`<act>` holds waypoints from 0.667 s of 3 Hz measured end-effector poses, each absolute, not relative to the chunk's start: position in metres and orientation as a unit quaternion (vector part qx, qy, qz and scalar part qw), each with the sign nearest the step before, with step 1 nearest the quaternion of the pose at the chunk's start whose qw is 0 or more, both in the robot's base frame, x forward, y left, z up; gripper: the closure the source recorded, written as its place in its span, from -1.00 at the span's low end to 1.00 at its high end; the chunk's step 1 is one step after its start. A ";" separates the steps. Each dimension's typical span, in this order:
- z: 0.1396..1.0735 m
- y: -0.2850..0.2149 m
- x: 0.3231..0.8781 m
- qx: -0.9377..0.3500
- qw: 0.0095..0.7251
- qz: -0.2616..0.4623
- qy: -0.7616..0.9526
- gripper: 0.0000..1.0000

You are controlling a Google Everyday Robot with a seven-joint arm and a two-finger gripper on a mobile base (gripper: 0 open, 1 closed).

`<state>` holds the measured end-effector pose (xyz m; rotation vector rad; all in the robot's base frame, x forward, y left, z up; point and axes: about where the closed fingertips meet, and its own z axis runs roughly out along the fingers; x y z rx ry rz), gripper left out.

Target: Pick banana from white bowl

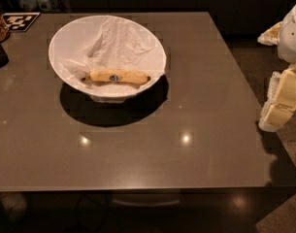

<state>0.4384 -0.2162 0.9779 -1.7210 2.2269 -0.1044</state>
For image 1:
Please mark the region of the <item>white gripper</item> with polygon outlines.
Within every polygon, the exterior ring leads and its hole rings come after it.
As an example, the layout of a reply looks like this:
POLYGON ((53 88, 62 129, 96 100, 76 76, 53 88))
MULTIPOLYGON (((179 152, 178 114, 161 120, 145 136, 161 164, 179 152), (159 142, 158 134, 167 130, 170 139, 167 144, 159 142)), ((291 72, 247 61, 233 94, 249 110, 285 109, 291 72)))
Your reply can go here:
POLYGON ((296 4, 282 22, 263 32, 257 42, 265 46, 278 46, 279 58, 291 63, 282 73, 274 72, 270 78, 267 101, 258 122, 261 130, 276 132, 296 112, 296 4))

